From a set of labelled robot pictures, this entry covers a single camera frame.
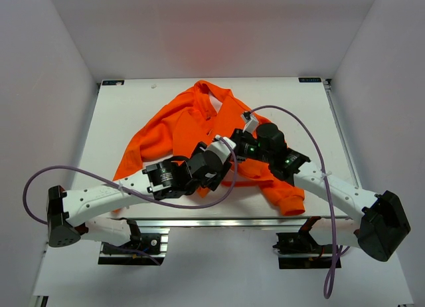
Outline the orange jacket with pink lining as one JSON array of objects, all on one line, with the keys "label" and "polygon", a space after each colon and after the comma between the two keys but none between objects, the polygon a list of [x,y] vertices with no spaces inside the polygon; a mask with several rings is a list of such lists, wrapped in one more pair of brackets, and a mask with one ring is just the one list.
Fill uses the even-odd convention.
[{"label": "orange jacket with pink lining", "polygon": [[[141,170],[144,162],[169,154],[189,157],[199,142],[209,144],[217,135],[230,137],[234,129],[244,127],[241,115],[248,110],[231,90],[205,80],[196,82],[133,136],[114,179],[123,179]],[[304,191],[276,179],[265,163],[249,159],[238,164],[237,170],[243,181],[235,187],[258,187],[283,216],[304,213]]]}]

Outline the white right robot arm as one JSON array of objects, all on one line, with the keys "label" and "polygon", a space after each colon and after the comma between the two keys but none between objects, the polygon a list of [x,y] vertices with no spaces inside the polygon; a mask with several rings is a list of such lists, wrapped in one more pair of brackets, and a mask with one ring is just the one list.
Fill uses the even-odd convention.
[{"label": "white right robot arm", "polygon": [[334,175],[324,176],[307,156],[286,145],[275,124],[261,124],[255,134],[235,129],[230,139],[236,144],[238,157],[266,163],[276,179],[332,200],[349,217],[336,222],[340,245],[358,247],[375,260],[386,262],[411,231],[396,194],[377,194]]}]

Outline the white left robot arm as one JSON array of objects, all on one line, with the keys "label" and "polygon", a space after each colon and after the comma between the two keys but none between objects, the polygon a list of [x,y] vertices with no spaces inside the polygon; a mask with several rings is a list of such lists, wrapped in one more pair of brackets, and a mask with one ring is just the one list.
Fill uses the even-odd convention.
[{"label": "white left robot arm", "polygon": [[80,239],[103,241],[134,253],[140,246],[136,223],[103,215],[119,207],[146,201],[171,207],[172,199],[192,195],[198,188],[216,189],[236,159],[236,144],[220,137],[209,145],[200,143],[190,157],[170,157],[116,180],[103,179],[96,187],[48,191],[48,245],[67,247]]}]

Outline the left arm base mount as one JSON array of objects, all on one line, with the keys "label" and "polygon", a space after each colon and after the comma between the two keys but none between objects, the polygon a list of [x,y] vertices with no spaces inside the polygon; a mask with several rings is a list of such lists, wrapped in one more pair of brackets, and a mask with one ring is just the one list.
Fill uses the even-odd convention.
[{"label": "left arm base mount", "polygon": [[161,266],[167,253],[170,229],[139,227],[137,221],[120,219],[129,240],[122,245],[102,242],[98,257],[99,265]]}]

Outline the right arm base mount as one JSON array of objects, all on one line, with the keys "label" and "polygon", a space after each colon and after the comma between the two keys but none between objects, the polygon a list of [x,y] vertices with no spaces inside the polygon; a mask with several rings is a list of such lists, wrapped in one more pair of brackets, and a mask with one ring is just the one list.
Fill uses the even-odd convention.
[{"label": "right arm base mount", "polygon": [[296,232],[276,233],[272,247],[278,256],[280,270],[326,269],[331,267],[331,245],[319,245],[310,235],[313,224],[321,217],[310,217]]}]

